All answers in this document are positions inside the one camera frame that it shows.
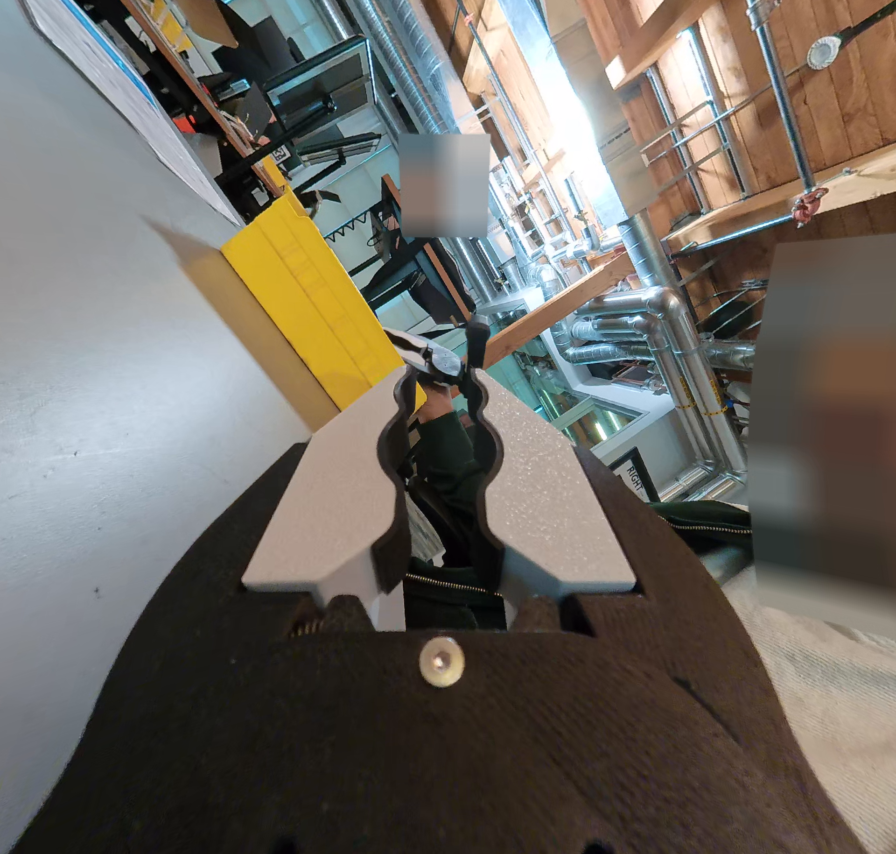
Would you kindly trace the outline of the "person's dark green jacket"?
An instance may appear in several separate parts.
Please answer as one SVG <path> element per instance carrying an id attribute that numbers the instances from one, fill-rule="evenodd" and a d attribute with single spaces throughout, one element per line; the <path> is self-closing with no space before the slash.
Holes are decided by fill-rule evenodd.
<path id="1" fill-rule="evenodd" d="M 753 529 L 745 508 L 722 501 L 654 502 L 652 510 L 699 557 L 719 585 L 753 562 Z M 469 557 L 456 550 L 442 564 L 413 556 L 402 585 L 410 630 L 504 631 L 502 597 L 477 578 Z"/>

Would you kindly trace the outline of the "yellow plastic bin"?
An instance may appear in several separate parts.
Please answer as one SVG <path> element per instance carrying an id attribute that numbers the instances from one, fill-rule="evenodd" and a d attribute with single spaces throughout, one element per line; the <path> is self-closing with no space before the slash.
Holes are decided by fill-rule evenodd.
<path id="1" fill-rule="evenodd" d="M 296 195 L 276 198 L 221 251 L 337 409 L 407 367 Z"/>

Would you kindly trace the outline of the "steel pipe frame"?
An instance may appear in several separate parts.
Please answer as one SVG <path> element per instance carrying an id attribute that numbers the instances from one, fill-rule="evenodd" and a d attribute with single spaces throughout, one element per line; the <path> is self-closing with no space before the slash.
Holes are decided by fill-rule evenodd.
<path id="1" fill-rule="evenodd" d="M 660 60 L 674 95 L 692 94 L 678 33 L 696 21 L 755 193 L 734 201 L 728 177 L 711 183 L 719 208 L 669 236 L 674 252 L 790 216 L 804 170 L 826 188 L 815 216 L 894 194 L 894 16 L 842 46 L 820 71 L 802 67 L 810 45 L 892 0 L 604 0 L 605 33 L 622 78 Z"/>

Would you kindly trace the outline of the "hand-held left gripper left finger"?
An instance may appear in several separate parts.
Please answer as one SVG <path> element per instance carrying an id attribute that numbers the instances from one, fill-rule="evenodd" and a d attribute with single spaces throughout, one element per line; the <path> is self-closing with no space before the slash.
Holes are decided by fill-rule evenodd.
<path id="1" fill-rule="evenodd" d="M 352 595 L 378 631 L 406 628 L 411 556 L 398 469 L 417 374 L 398 367 L 314 433 L 242 576 L 249 591 Z"/>

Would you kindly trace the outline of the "spiral metal duct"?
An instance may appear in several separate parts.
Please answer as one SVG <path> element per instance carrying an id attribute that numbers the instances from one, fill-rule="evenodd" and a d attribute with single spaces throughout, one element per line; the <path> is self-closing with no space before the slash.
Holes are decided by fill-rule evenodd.
<path id="1" fill-rule="evenodd" d="M 459 132 L 445 98 L 439 96 L 434 83 L 421 74 L 420 58 L 409 49 L 409 34 L 403 31 L 398 16 L 387 6 L 387 0 L 347 1 L 417 131 L 432 134 Z"/>

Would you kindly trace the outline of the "white paper sheet blue border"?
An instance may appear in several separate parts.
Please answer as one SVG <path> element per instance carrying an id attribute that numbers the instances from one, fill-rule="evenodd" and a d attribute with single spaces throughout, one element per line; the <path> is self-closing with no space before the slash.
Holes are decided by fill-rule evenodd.
<path id="1" fill-rule="evenodd" d="M 35 29 L 112 105 L 160 162 L 235 226 L 238 213 L 205 173 L 151 89 L 74 0 L 21 0 Z"/>

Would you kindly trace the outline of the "black framed sign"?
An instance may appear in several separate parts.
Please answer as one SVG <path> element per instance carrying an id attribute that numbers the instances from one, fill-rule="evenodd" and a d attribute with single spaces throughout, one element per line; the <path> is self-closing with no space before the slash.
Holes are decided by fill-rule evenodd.
<path id="1" fill-rule="evenodd" d="M 637 447 L 632 447 L 620 457 L 608 463 L 608 468 L 642 501 L 646 503 L 658 503 L 661 501 Z"/>

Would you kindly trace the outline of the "brown cardboard flag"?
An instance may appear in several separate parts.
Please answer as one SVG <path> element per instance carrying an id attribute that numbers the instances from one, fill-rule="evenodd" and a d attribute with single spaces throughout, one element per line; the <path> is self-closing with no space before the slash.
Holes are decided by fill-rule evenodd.
<path id="1" fill-rule="evenodd" d="M 221 46 L 237 48 L 238 41 L 217 0 L 173 0 L 187 26 L 201 38 Z"/>

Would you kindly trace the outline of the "grey desk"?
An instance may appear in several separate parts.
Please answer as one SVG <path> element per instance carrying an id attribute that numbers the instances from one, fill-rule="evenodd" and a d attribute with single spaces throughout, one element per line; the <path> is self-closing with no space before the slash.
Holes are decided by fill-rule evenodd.
<path id="1" fill-rule="evenodd" d="M 176 562 L 333 414 L 237 231 L 2 0 L 2 852 Z"/>

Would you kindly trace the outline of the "wooden beam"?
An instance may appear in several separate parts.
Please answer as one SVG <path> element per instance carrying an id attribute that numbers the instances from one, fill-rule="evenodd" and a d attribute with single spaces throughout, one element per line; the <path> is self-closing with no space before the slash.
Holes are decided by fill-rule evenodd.
<path id="1" fill-rule="evenodd" d="M 496 365 L 533 338 L 550 330 L 555 323 L 566 319 L 594 298 L 605 295 L 633 272 L 627 253 L 614 254 L 610 260 L 593 269 L 571 287 L 554 295 L 490 338 L 485 351 L 484 368 Z"/>

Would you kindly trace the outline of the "black computer monitor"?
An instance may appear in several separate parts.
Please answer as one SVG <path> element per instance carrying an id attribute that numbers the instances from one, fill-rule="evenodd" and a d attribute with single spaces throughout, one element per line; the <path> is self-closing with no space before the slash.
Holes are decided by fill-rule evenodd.
<path id="1" fill-rule="evenodd" d="M 287 157 L 280 168 L 303 165 L 302 147 L 318 145 L 338 132 L 338 123 L 377 105 L 373 56 L 364 35 L 339 42 L 261 84 L 277 126 L 274 135 L 298 128 L 283 141 Z"/>

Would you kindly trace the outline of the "person's cream sweater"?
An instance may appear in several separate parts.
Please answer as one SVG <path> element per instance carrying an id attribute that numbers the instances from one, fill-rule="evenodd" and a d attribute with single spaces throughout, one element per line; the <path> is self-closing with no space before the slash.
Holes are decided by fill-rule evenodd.
<path id="1" fill-rule="evenodd" d="M 763 606 L 752 567 L 722 590 L 830 799 L 868 852 L 893 853 L 894 641 Z"/>

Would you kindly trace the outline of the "wooden table black legs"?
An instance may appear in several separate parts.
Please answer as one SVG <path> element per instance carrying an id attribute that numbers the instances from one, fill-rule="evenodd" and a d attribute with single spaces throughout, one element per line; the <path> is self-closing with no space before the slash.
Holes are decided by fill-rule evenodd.
<path id="1" fill-rule="evenodd" d="M 381 266 L 361 294 L 374 310 L 407 294 L 438 325 L 464 327 L 475 302 L 442 243 L 407 237 L 401 228 L 400 195 L 391 176 L 382 178 L 382 196 L 369 210 L 372 235 L 368 244 Z"/>

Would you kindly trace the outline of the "silver insulated pipes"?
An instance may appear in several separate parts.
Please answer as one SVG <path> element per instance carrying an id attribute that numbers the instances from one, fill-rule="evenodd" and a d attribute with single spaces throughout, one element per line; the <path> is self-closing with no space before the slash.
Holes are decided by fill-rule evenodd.
<path id="1" fill-rule="evenodd" d="M 591 366 L 650 361 L 670 395 L 695 461 L 661 501 L 728 501 L 745 494 L 747 457 L 715 368 L 678 293 L 668 287 L 598 296 L 550 329 L 560 358 Z"/>

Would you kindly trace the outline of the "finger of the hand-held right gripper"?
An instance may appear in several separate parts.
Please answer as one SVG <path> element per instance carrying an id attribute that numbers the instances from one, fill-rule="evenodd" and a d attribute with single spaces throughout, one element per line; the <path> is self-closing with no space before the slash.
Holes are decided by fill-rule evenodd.
<path id="1" fill-rule="evenodd" d="M 432 383 L 460 385 L 465 364 L 454 351 L 424 351 L 420 375 Z"/>
<path id="2" fill-rule="evenodd" d="M 400 358 L 414 369 L 431 367 L 431 342 L 417 335 L 385 329 L 385 334 Z"/>

